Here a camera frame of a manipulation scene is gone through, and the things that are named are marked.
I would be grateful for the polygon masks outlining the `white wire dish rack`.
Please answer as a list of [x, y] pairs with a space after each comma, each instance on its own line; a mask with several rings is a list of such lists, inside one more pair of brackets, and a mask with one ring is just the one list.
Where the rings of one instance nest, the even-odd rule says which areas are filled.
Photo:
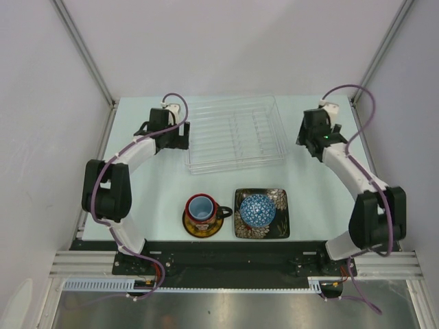
[[192, 174], [277, 165], [287, 154], [287, 137], [271, 95], [203, 99], [189, 104]]

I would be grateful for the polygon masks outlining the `light blue cup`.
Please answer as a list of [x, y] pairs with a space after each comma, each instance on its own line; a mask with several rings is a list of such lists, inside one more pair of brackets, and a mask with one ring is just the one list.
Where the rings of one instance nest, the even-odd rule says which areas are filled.
[[213, 210], [214, 203], [203, 195], [195, 196], [188, 206], [190, 216], [196, 221], [206, 221], [212, 216]]

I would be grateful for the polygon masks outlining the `blue triangle pattern bowl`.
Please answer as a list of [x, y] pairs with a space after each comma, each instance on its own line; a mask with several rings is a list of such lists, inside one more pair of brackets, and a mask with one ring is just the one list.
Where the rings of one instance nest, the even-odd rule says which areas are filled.
[[239, 213], [246, 225], [262, 228], [271, 224], [275, 218], [276, 206], [267, 195], [254, 194], [242, 201]]

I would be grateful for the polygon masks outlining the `black square floral plate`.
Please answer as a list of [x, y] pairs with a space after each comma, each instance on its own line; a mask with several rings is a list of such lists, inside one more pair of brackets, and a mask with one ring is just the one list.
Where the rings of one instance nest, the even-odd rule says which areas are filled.
[[238, 188], [234, 197], [234, 233], [238, 239], [286, 239], [290, 236], [287, 193], [281, 188]]

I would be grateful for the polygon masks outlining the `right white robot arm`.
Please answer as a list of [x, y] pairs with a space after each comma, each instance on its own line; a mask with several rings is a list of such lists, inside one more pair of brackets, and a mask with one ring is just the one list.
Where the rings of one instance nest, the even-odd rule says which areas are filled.
[[380, 180], [348, 151], [341, 126], [333, 122], [338, 110], [337, 105], [326, 103], [304, 111], [296, 140], [336, 174], [355, 202], [347, 231], [328, 240], [326, 252], [316, 258], [324, 275], [334, 274], [341, 260], [368, 250], [389, 256], [394, 242], [404, 239], [407, 232], [405, 191]]

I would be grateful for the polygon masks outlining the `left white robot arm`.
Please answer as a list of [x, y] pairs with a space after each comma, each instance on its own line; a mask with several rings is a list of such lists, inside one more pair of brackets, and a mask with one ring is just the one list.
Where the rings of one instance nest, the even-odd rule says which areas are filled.
[[86, 164], [82, 208], [109, 229], [117, 249], [129, 255], [129, 268], [138, 274], [150, 269], [152, 258], [142, 251], [145, 238], [130, 217], [130, 176], [163, 149], [189, 148], [190, 123], [180, 117], [180, 112], [176, 103], [152, 108], [149, 120], [142, 123], [127, 146], [107, 161], [89, 160]]

